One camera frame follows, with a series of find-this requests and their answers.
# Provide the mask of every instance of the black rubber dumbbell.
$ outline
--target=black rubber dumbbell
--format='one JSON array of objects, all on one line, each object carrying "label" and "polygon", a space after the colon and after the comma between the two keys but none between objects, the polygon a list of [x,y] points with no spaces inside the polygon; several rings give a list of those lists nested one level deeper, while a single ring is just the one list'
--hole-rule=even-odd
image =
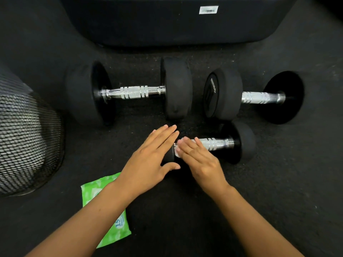
[{"label": "black rubber dumbbell", "polygon": [[161,59],[160,86],[133,86],[113,89],[104,66],[94,61],[76,67],[65,79],[68,108],[82,125],[111,125],[115,99],[165,96],[165,114],[170,120],[184,118],[191,109],[193,86],[188,64],[179,58]]},{"label": "black rubber dumbbell", "polygon": [[298,122],[313,112],[315,85],[306,73],[284,71],[274,76],[263,92],[243,92],[236,69],[219,68],[207,78],[203,106],[206,117],[231,121],[242,103],[261,104],[259,111],[269,122]]},{"label": "black rubber dumbbell", "polygon": [[[222,125],[220,138],[201,138],[200,141],[215,156],[226,159],[231,164],[246,163],[256,153],[254,133],[248,125],[238,121]],[[175,157],[179,157],[177,147],[177,143],[174,143],[165,154],[163,162],[173,162]]]}]

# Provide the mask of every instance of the green wipes package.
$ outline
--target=green wipes package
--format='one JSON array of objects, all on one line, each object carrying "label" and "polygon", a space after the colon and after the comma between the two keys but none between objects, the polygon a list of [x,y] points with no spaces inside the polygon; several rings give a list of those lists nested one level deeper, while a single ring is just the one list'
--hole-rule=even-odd
[{"label": "green wipes package", "polygon": [[[108,183],[114,181],[119,174],[120,172],[82,185],[82,205],[85,206],[89,201],[91,201]],[[124,210],[101,240],[97,248],[116,242],[130,234],[131,231],[126,220],[126,211]]]}]

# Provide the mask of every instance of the black rubber floor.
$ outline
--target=black rubber floor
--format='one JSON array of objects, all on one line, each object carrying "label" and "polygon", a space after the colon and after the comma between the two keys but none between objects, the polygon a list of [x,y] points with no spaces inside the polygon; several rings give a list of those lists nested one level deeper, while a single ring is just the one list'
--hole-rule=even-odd
[{"label": "black rubber floor", "polygon": [[[257,155],[246,165],[222,163],[229,183],[306,256],[343,254],[342,44],[343,23],[314,0],[298,0],[277,31],[260,42],[130,52],[81,37],[59,0],[0,0],[0,59],[58,108],[64,106],[67,66],[99,59],[113,83],[158,85],[160,57],[178,56],[190,63],[194,84],[191,115],[178,129],[206,136],[215,125],[202,117],[202,89],[217,67],[236,64],[251,91],[284,70],[318,76],[318,107],[302,124],[272,125],[250,105],[242,106],[239,119],[256,134]],[[60,170],[31,194],[0,199],[1,256],[23,256],[77,212],[82,184],[121,171],[153,129],[171,124],[162,109],[159,99],[119,103],[110,130],[85,129],[67,118]],[[137,198],[127,215],[132,235],[95,256],[242,255],[225,219],[186,168]]]}]

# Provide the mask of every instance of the white sticker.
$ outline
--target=white sticker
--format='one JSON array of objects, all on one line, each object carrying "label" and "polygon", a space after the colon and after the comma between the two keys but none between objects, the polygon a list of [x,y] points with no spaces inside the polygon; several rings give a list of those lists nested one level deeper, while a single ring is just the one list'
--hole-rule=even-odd
[{"label": "white sticker", "polygon": [[199,14],[217,13],[219,6],[200,6]]}]

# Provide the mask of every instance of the right hand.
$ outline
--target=right hand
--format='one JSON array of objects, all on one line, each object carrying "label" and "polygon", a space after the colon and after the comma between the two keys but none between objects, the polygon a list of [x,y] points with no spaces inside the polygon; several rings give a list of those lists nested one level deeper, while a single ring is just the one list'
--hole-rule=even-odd
[{"label": "right hand", "polygon": [[177,141],[180,158],[189,165],[192,175],[200,187],[214,200],[230,187],[225,179],[219,160],[201,143],[199,138],[184,137]]}]

